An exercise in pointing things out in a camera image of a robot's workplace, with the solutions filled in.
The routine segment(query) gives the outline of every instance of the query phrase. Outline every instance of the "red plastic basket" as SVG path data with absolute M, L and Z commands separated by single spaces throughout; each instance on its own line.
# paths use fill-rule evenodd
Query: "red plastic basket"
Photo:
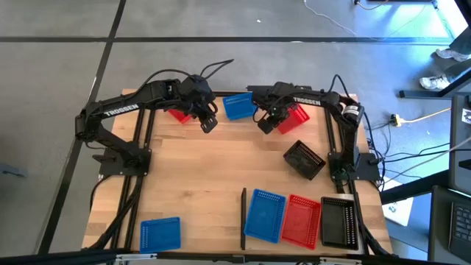
M 278 125 L 278 130 L 281 134 L 285 134 L 309 120 L 308 114 L 299 105 L 296 105 L 296 107 L 290 107 L 288 112 L 289 117 Z
M 315 250 L 319 235 L 321 209 L 322 206 L 319 202 L 293 194 L 289 195 L 281 239 Z
M 175 117 L 178 121 L 180 121 L 182 124 L 186 123 L 191 119 L 190 115 L 185 115 L 183 112 L 179 110 L 169 110 L 169 113 Z

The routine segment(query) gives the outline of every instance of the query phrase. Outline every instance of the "black plastic basket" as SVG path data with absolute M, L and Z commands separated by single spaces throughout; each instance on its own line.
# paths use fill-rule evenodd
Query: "black plastic basket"
M 308 180 L 312 180 L 325 165 L 325 161 L 300 140 L 283 157 L 291 167 Z
M 355 203 L 348 199 L 322 197 L 322 244 L 358 250 Z

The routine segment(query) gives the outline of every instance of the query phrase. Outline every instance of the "shoe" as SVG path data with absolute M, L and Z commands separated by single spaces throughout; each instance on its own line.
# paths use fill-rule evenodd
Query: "shoe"
M 435 50 L 435 53 L 436 55 L 438 55 L 440 58 L 443 58 L 443 59 L 450 59 L 450 58 L 453 58 L 459 62 L 462 62 L 464 60 L 467 60 L 470 56 L 469 55 L 466 55 L 466 54 L 461 54 L 459 52 L 455 52 L 453 51 L 452 49 L 448 48 L 448 49 L 444 49 L 444 50 L 441 50 L 441 49 L 437 49 Z
M 419 79 L 419 82 L 420 85 L 425 89 L 444 89 L 450 84 L 445 75 L 438 77 L 423 77 Z

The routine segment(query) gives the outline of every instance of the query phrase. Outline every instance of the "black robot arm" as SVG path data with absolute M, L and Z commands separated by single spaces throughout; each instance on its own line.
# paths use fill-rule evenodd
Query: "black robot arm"
M 339 172 L 354 172 L 359 154 L 356 147 L 356 136 L 364 108 L 350 97 L 341 96 L 336 92 L 312 91 L 308 86 L 295 86 L 277 82 L 274 86 L 249 86 L 253 103 L 266 113 L 259 121 L 258 127 L 266 134 L 270 133 L 281 122 L 289 117 L 288 109 L 299 104 L 323 107 L 329 110 L 333 119 L 339 125 L 344 146 L 336 159 Z
M 103 155 L 93 156 L 102 164 L 100 174 L 145 175 L 149 168 L 149 150 L 139 148 L 135 142 L 126 142 L 112 134 L 102 126 L 102 120 L 137 109 L 175 109 L 198 118 L 202 131 L 209 133 L 217 125 L 218 109 L 213 103 L 216 96 L 210 89 L 207 78 L 232 61 L 209 65 L 220 66 L 206 77 L 202 74 L 209 66 L 203 69 L 200 75 L 190 75 L 174 69 L 158 71 L 134 93 L 90 102 L 75 118 L 75 137 L 85 143 L 96 141 L 106 146 Z M 165 71 L 182 73 L 187 77 L 183 82 L 178 79 L 149 82 L 154 75 Z

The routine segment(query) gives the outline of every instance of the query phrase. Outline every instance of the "wooden tabletop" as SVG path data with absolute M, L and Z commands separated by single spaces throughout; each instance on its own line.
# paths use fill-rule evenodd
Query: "wooden tabletop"
M 123 93 L 132 93 L 126 89 Z M 319 240 L 315 250 L 280 241 L 272 244 L 247 236 L 246 250 L 240 248 L 241 192 L 247 188 L 247 208 L 255 188 L 288 196 L 296 194 L 320 202 L 321 197 L 352 199 L 351 194 L 337 194 L 330 181 L 328 166 L 324 166 L 312 181 L 298 175 L 283 159 L 283 154 L 298 139 L 327 161 L 329 141 L 324 110 L 303 105 L 311 117 L 302 126 L 281 135 L 273 130 L 263 134 L 251 118 L 229 121 L 222 98 L 218 125 L 208 134 L 203 133 L 197 120 L 179 123 L 169 113 L 156 113 L 152 140 L 152 162 L 144 178 L 132 250 L 139 251 L 140 224 L 143 220 L 179 216 L 182 224 L 182 248 L 179 252 L 321 255 L 362 253 L 324 247 Z M 144 117 L 141 145 L 144 142 Z M 116 116 L 113 133 L 131 141 L 138 112 Z M 334 132 L 338 132 L 333 123 Z M 363 126 L 358 131 L 362 152 L 368 152 Z M 83 247 L 94 243 L 116 215 L 123 177 L 111 177 L 96 190 L 88 220 Z M 381 246 L 391 252 L 380 196 L 375 187 L 356 181 L 364 223 Z M 118 245 L 124 245 L 127 219 L 121 229 Z

